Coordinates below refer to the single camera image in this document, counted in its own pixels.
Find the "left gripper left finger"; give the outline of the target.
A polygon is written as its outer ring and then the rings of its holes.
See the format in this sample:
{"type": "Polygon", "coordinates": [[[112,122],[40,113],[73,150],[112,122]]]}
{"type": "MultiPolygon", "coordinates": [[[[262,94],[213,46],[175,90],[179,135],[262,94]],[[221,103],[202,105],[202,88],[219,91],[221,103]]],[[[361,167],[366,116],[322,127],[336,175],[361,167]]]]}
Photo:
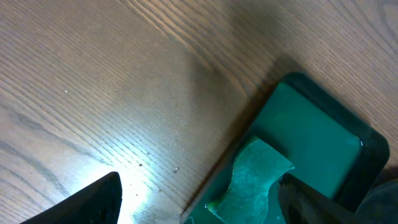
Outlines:
{"type": "Polygon", "coordinates": [[[117,224],[122,194],[119,173],[110,172],[21,224],[117,224]]]}

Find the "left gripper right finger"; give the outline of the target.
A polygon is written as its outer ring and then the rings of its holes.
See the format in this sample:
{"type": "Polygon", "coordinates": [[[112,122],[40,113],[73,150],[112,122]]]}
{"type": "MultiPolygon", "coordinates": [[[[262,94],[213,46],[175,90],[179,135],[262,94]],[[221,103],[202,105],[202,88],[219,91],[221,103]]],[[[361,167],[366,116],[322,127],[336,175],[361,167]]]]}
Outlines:
{"type": "Polygon", "coordinates": [[[279,180],[278,201],[288,224],[359,224],[356,216],[291,174],[279,180]]]}

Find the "green scrubbing sponge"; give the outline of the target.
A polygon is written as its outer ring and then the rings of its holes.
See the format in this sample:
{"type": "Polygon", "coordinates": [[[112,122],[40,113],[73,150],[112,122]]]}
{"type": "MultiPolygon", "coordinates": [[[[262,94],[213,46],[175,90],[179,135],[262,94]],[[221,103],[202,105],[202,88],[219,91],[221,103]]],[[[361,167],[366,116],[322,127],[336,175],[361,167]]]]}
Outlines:
{"type": "Polygon", "coordinates": [[[225,224],[263,223],[269,207],[269,189],[294,165],[276,149],[253,136],[233,162],[231,182],[221,198],[207,204],[225,224]]]}

